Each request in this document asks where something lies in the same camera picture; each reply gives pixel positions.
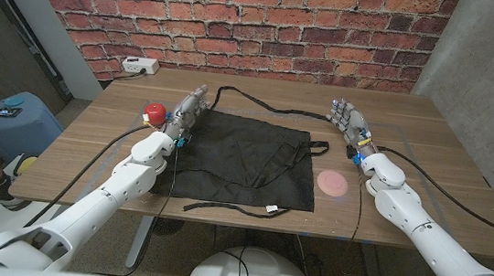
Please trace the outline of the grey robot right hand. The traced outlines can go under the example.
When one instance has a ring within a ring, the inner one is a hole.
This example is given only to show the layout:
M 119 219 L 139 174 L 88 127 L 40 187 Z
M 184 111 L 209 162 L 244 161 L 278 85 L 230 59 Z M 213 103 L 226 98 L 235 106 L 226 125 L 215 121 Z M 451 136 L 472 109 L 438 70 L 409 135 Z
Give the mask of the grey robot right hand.
M 373 145 L 371 130 L 365 118 L 353 104 L 344 99 L 333 100 L 328 120 L 338 127 L 344 140 L 362 155 L 369 156 L 378 152 Z

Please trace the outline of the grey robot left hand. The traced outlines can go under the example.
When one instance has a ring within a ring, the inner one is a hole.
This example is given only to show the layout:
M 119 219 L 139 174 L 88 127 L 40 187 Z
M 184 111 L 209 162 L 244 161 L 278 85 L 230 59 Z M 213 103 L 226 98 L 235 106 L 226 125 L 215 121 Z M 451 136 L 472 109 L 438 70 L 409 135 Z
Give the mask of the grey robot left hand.
M 166 122 L 164 133 L 174 140 L 184 131 L 192 127 L 197 118 L 208 107 L 206 100 L 207 92 L 208 86 L 201 85 L 187 95 L 186 98 L 177 105 L 172 113 L 172 117 Z

